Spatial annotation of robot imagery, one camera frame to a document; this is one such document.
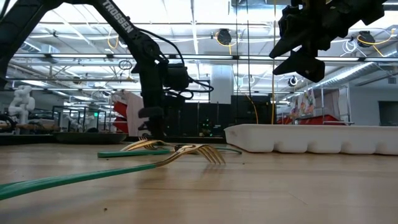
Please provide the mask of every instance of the white plastic tray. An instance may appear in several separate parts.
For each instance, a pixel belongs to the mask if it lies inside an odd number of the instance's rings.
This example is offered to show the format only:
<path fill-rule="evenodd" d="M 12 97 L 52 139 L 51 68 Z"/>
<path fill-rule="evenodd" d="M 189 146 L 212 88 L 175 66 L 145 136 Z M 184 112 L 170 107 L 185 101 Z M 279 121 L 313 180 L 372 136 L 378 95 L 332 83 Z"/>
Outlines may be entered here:
<path fill-rule="evenodd" d="M 396 127 L 241 124 L 225 134 L 249 152 L 398 155 Z"/>

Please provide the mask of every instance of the black robotic arm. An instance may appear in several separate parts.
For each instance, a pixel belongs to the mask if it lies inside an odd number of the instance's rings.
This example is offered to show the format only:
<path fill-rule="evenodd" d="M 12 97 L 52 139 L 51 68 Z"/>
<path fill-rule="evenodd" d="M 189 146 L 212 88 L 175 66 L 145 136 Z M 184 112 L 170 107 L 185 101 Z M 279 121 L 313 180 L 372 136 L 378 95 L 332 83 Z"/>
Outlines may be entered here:
<path fill-rule="evenodd" d="M 7 83 L 5 77 L 8 63 L 23 41 L 28 38 L 46 12 L 64 2 L 94 6 L 125 41 L 137 62 L 132 72 L 139 73 L 141 81 L 144 109 L 139 112 L 139 116 L 149 118 L 145 123 L 146 128 L 153 137 L 162 139 L 166 107 L 181 106 L 184 103 L 184 98 L 180 94 L 166 93 L 170 93 L 170 90 L 184 91 L 189 83 L 195 80 L 188 76 L 182 57 L 182 63 L 169 64 L 159 45 L 145 34 L 150 32 L 134 26 L 112 0 L 18 0 L 0 20 L 0 87 L 4 88 Z"/>
<path fill-rule="evenodd" d="M 325 63 L 315 58 L 318 50 L 328 50 L 332 40 L 346 37 L 358 21 L 369 25 L 383 17 L 386 1 L 291 0 L 279 21 L 281 39 L 269 54 L 275 58 L 290 51 L 290 57 L 274 70 L 274 75 L 297 72 L 319 82 L 325 76 Z"/>

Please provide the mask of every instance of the yellow cable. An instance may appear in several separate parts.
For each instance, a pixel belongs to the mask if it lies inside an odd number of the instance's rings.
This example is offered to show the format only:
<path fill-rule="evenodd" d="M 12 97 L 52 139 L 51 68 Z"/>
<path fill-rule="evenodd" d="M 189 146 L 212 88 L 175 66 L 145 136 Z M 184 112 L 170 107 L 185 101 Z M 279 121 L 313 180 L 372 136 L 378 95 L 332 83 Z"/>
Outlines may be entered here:
<path fill-rule="evenodd" d="M 274 47 L 276 44 L 276 0 L 274 0 Z M 275 59 L 272 61 L 272 71 L 275 70 Z M 274 94 L 274 81 L 275 81 L 275 75 L 272 74 L 272 116 L 271 116 L 271 124 L 274 124 L 274 119 L 275 119 L 275 94 Z"/>
<path fill-rule="evenodd" d="M 233 75 L 233 77 L 234 77 L 234 79 L 235 79 L 235 81 L 236 81 L 236 88 L 238 89 L 238 91 L 239 91 L 241 94 L 244 94 L 244 95 L 249 99 L 249 101 L 251 102 L 251 104 L 253 105 L 254 113 L 256 114 L 256 123 L 259 124 L 259 116 L 258 116 L 258 114 L 257 114 L 256 105 L 254 104 L 254 102 L 251 100 L 251 98 L 250 98 L 247 94 L 241 92 L 241 89 L 239 88 L 239 84 L 238 84 L 238 78 L 235 78 L 234 74 L 232 74 L 232 75 Z"/>
<path fill-rule="evenodd" d="M 379 55 L 385 57 L 375 45 L 373 45 L 373 48 L 379 53 Z"/>
<path fill-rule="evenodd" d="M 234 46 L 234 45 L 235 45 L 236 43 L 238 43 L 238 42 L 235 42 L 235 43 L 229 44 L 229 45 L 225 45 L 225 44 L 222 44 L 222 43 L 218 40 L 218 32 L 216 33 L 215 37 L 216 37 L 216 40 L 217 40 L 217 43 L 218 43 L 218 44 L 220 44 L 221 46 L 224 46 L 224 47 L 229 47 L 229 55 L 231 55 L 231 54 L 232 54 L 231 47 Z"/>
<path fill-rule="evenodd" d="M 387 40 L 383 40 L 383 41 L 377 42 L 377 43 L 370 43 L 370 42 L 363 41 L 363 40 L 359 39 L 361 37 L 361 35 L 358 35 L 356 38 L 358 39 L 359 42 L 364 43 L 364 44 L 379 45 L 379 44 L 384 44 L 384 43 L 390 41 L 393 34 L 394 34 L 394 29 L 391 30 L 391 35 Z"/>
<path fill-rule="evenodd" d="M 112 28 L 111 28 L 111 30 L 109 31 L 109 34 L 108 34 L 108 45 L 109 45 L 110 48 L 116 49 L 118 47 L 118 45 L 119 45 L 119 36 L 116 38 L 116 45 L 112 46 L 111 42 L 110 42 L 111 33 L 112 33 Z"/>
<path fill-rule="evenodd" d="M 256 105 L 254 104 L 254 102 L 250 99 L 250 97 L 249 97 L 247 94 L 244 94 L 244 95 L 249 99 L 249 101 L 251 102 L 251 104 L 253 104 L 254 113 L 256 114 L 256 123 L 259 124 L 259 117 L 258 117 L 258 115 L 257 115 L 257 108 L 256 108 Z"/>

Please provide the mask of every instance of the white robot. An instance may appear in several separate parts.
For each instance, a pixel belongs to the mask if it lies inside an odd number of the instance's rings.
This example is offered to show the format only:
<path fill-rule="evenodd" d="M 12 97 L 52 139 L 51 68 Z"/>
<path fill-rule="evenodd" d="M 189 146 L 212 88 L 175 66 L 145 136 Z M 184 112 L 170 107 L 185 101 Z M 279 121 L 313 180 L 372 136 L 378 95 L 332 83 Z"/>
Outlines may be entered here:
<path fill-rule="evenodd" d="M 31 91 L 31 86 L 19 86 L 8 107 L 10 116 L 19 115 L 19 124 L 27 124 L 29 112 L 35 109 L 35 99 L 30 96 Z"/>

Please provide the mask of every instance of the wooden table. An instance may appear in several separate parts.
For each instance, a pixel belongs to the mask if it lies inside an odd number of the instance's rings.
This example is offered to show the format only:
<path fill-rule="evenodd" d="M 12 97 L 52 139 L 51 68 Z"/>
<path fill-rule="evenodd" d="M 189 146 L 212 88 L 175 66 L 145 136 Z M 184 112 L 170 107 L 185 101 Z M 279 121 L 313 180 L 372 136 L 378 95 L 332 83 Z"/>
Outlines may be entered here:
<path fill-rule="evenodd" d="M 0 147 L 0 184 L 129 167 L 159 156 L 97 159 L 123 146 Z M 226 152 L 0 201 L 0 223 L 398 222 L 398 157 Z"/>

